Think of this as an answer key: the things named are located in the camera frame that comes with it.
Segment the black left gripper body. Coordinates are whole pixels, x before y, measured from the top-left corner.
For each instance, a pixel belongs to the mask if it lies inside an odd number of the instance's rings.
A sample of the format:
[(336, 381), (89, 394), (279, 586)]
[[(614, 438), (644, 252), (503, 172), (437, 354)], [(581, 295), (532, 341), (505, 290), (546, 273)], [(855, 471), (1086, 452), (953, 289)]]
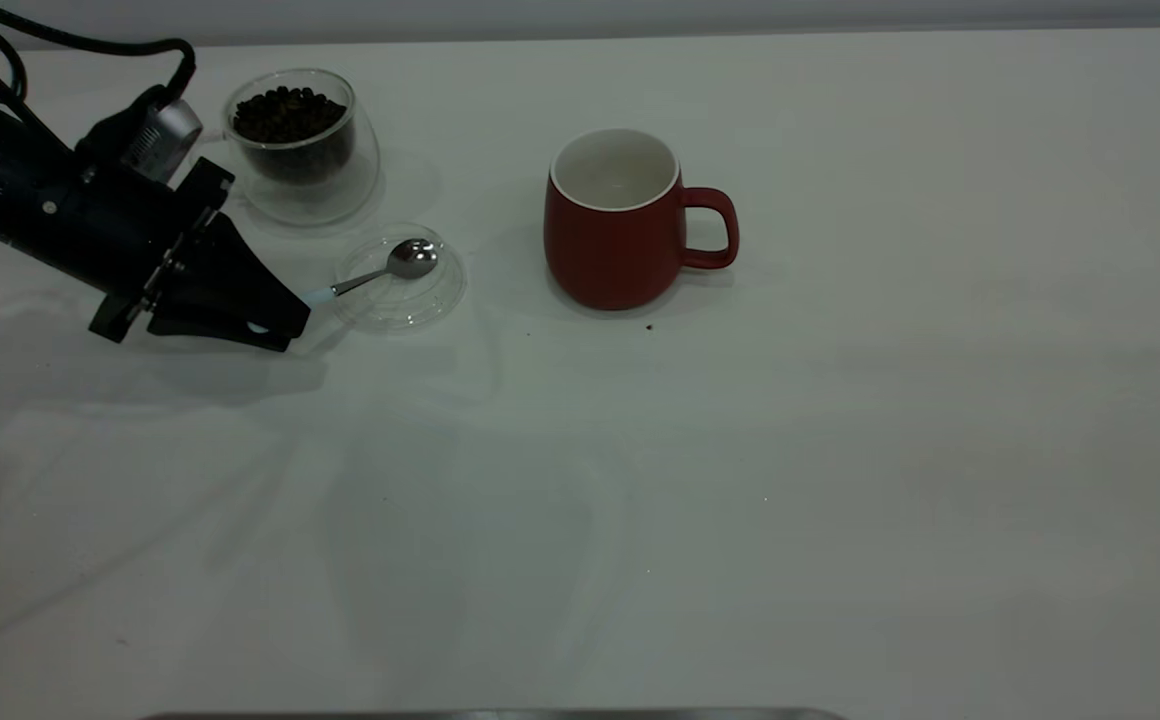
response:
[(193, 234), (218, 213), (234, 174), (200, 158), (176, 190), (122, 167), (82, 168), (60, 152), (7, 160), (3, 243), (103, 293), (90, 332), (119, 342), (154, 305)]

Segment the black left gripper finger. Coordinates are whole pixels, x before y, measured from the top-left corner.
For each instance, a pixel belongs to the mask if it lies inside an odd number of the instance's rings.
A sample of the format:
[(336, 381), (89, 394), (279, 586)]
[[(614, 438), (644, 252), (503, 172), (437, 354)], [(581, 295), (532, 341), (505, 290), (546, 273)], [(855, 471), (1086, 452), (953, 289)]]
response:
[(248, 346), (252, 348), (263, 348), (273, 352), (284, 352), (291, 346), (291, 339), (280, 336), (271, 332), (251, 330), (245, 322), (224, 319), (200, 319), (190, 317), (152, 315), (147, 323), (147, 332), (154, 336), (164, 337), (200, 337), (208, 340), (220, 340), (235, 343), (235, 346)]
[(232, 219), (215, 214), (174, 252), (161, 278), (161, 314), (229, 318), (251, 330), (300, 337), (311, 310), (261, 263)]

